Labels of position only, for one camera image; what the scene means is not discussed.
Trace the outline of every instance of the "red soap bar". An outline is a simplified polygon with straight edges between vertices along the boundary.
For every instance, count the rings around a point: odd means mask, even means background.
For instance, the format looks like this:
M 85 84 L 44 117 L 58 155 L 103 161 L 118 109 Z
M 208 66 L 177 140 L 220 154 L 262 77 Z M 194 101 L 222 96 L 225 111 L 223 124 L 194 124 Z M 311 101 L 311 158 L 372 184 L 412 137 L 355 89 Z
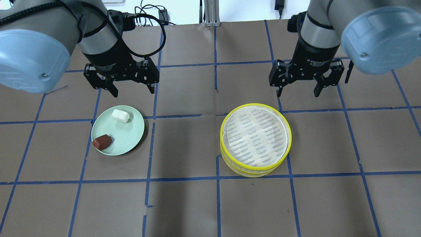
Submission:
M 103 150 L 107 148 L 111 144 L 111 142 L 112 142 L 112 138 L 108 136 L 107 134 L 104 134 L 100 137 L 95 138 L 92 144 L 94 147 L 96 147 L 96 149 Z

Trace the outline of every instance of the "black cable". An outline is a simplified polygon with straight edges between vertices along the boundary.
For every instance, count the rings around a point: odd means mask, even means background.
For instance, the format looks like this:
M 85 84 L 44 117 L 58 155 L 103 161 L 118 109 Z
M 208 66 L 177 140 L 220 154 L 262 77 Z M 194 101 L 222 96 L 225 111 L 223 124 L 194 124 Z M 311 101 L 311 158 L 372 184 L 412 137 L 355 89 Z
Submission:
M 143 10 L 143 9 L 151 9 L 151 8 L 156 8 L 156 9 L 158 9 L 158 15 L 159 14 L 161 14 L 161 16 L 162 16 L 162 18 L 164 18 L 165 19 L 165 17 L 164 17 L 164 13 L 162 13 L 162 12 L 160 12 L 161 11 L 161 9 L 159 9 L 159 7 L 162 7 L 164 10 L 167 10 L 163 5 L 152 5 L 152 4 L 146 4 L 145 6 L 142 6 L 142 2 L 143 2 L 143 0 L 140 2 L 140 7 L 141 7 L 141 10 Z M 165 21 L 165 20 L 160 20 L 161 21 L 161 23 L 168 23 L 168 24 L 173 24 L 173 25 L 176 25 L 176 24 L 174 24 L 174 23 L 172 23 L 172 22 L 168 22 L 168 21 Z
M 22 19 L 22 18 L 24 18 L 26 16 L 29 16 L 29 15 L 32 15 L 34 13 L 38 13 L 40 11 L 44 11 L 44 10 L 52 9 L 52 8 L 57 8 L 57 7 L 62 7 L 62 6 L 64 6 L 64 3 L 62 3 L 62 2 L 52 2 L 52 3 L 45 3 L 45 4 L 42 4 L 42 5 L 31 7 L 31 8 L 22 10 L 22 11 L 18 11 L 16 13 L 13 13 L 9 16 L 6 16 L 6 17 L 0 19 L 0 26 L 12 23 L 14 21 L 17 21 L 19 19 Z
M 127 49 L 129 50 L 129 52 L 130 52 L 132 55 L 134 55 L 134 56 L 136 56 L 136 57 L 145 58 L 145 57 L 149 57 L 149 56 L 152 56 L 152 55 L 154 55 L 154 54 L 158 53 L 159 51 L 161 51 L 161 49 L 163 49 L 163 48 L 164 48 L 165 41 L 166 41 L 166 39 L 167 39 L 167 35 L 165 34 L 164 25 L 163 25 L 163 24 L 159 21 L 159 19 L 157 19 L 156 17 L 151 16 L 151 15 L 148 15 L 148 14 L 143 14 L 143 13 L 134 14 L 133 16 L 130 16 L 130 17 L 129 17 L 129 18 L 132 18 L 132 19 L 134 19 L 134 18 L 136 18 L 136 17 L 144 17 L 144 18 L 149 18 L 149 19 L 155 20 L 156 22 L 158 22 L 159 26 L 161 27 L 162 34 L 163 34 L 162 44 L 161 44 L 161 46 L 160 46 L 157 50 L 153 51 L 153 52 L 152 52 L 152 53 L 150 53 L 150 54 L 137 54 L 137 53 L 133 52 L 133 51 L 132 51 L 132 50 L 131 50 L 128 46 L 127 46 L 127 44 L 124 42 L 123 38 L 120 36 L 120 34 L 119 34 L 119 32 L 117 31 L 117 29 L 114 27 L 114 25 L 113 25 L 113 23 L 111 22 L 111 20 L 108 18 L 108 16 L 107 16 L 106 14 L 104 14 L 104 12 L 102 12 L 102 11 L 101 11 L 98 7 L 96 7 L 96 6 L 94 6 L 94 5 L 90 4 L 90 3 L 86 3 L 86 2 L 81 2 L 81 3 L 82 3 L 82 5 L 83 5 L 84 7 L 88 7 L 88 8 L 90 8 L 90 9 L 92 9 L 92 10 L 96 11 L 96 12 L 97 12 L 100 16 L 102 16 L 102 18 L 104 18 L 104 20 L 106 20 L 106 21 L 107 21 L 107 23 L 108 23 L 108 25 L 111 27 L 112 31 L 114 31 L 115 36 L 118 38 L 118 40 L 120 40 L 121 42 L 123 42 L 123 44 L 127 47 Z
M 139 8 L 139 10 L 140 10 L 140 13 L 145 13 L 146 14 L 146 12 L 142 9 L 142 8 L 140 8 L 140 7 L 138 7 L 138 6 L 136 6 L 136 7 L 134 7 L 134 13 L 136 14 L 137 12 L 136 12 L 136 9 L 137 8 Z M 139 23 L 138 22 L 138 19 L 139 19 L 139 21 L 140 21 L 140 25 L 142 25 L 142 20 L 140 19 L 140 18 L 135 18 L 135 20 L 136 20 L 136 23 Z

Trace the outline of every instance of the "white wall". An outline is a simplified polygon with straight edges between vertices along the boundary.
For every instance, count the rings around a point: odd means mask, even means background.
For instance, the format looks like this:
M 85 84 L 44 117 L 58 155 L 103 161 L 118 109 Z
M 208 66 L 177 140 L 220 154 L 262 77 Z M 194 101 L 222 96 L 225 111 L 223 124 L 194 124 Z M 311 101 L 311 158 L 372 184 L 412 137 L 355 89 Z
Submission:
M 141 0 L 125 0 L 123 3 L 106 3 L 108 9 L 134 13 L 134 7 L 140 6 Z M 306 11 L 310 0 L 285 0 L 283 19 Z M 143 0 L 143 5 L 163 5 L 168 9 L 170 21 L 175 24 L 199 23 L 199 0 Z M 219 0 L 219 18 L 222 22 L 240 22 L 279 19 L 274 10 L 275 0 Z M 8 9 L 8 0 L 0 0 L 0 9 Z M 146 10 L 158 17 L 157 9 Z

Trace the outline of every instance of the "mesh lid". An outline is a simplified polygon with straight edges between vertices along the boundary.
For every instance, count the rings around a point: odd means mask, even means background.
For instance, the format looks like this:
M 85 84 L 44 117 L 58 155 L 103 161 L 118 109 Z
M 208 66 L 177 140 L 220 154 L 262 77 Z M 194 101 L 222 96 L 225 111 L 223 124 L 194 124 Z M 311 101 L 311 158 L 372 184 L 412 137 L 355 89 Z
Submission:
M 254 167 L 275 164 L 285 154 L 285 119 L 270 107 L 250 105 L 226 119 L 222 141 L 236 160 Z

